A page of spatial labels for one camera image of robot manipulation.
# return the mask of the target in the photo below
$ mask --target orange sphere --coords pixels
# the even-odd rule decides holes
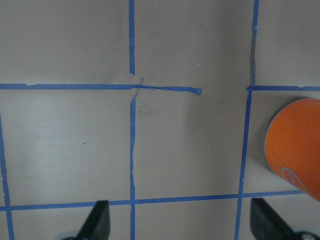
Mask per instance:
[[[320,100],[301,99],[278,112],[264,152],[274,173],[320,202]]]

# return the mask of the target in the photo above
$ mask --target vertical blue tape strip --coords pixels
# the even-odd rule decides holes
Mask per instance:
[[[244,178],[245,178],[245,171],[246,171],[246,158],[247,158],[247,146],[248,146],[248,136],[249,136],[251,99],[252,99],[252,91],[249,90],[248,97],[246,99],[246,107],[245,107],[245,121],[244,121],[240,179],[239,179],[239,189],[238,189],[238,201],[237,201],[237,207],[236,207],[234,240],[239,239],[241,209],[242,209],[242,194],[244,191]]]
[[[253,18],[252,18],[252,33],[253,33],[253,46],[252,46],[252,81],[253,85],[257,82],[257,66],[256,66],[256,42],[258,33],[258,12],[259,12],[259,0],[254,0],[253,5]]]
[[[136,140],[136,96],[133,98],[130,104],[130,240],[136,239],[136,188],[134,180],[134,148]]]
[[[135,60],[135,0],[129,0],[129,71],[136,74]]]
[[[9,186],[8,186],[8,180],[7,180],[5,145],[4,145],[4,138],[3,138],[3,132],[2,132],[1,116],[0,116],[0,166],[1,166],[2,187],[3,187],[3,193],[4,193],[4,205],[5,205],[5,212],[6,212],[6,223],[8,227],[8,235],[10,240],[14,240],[15,239],[14,224],[12,221],[12,214],[11,214],[10,194],[9,194]]]

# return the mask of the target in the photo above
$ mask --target silver bolt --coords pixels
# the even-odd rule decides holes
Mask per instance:
[[[303,240],[316,240],[314,236],[312,236],[311,234],[308,234],[308,233],[302,234],[302,239]]]

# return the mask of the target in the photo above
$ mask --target blurry black object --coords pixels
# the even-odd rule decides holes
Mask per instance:
[[[294,232],[263,198],[251,199],[250,228],[256,240],[320,240],[310,232]]]
[[[108,201],[97,201],[76,237],[63,240],[108,240],[110,215]]]

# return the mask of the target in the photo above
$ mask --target concrete floor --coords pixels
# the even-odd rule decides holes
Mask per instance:
[[[127,0],[0,1],[1,167],[9,190],[9,197],[0,191],[0,239],[75,235],[94,202],[108,199],[110,240],[253,240],[252,196],[265,197],[295,230],[320,235],[320,204],[274,175],[263,152],[273,115],[296,98],[320,99],[320,91],[253,90],[247,102],[254,0],[134,7],[135,75]],[[320,86],[319,10],[317,0],[260,1],[257,85]],[[144,85],[202,93],[141,88],[133,125],[137,89],[87,85],[142,77]]]

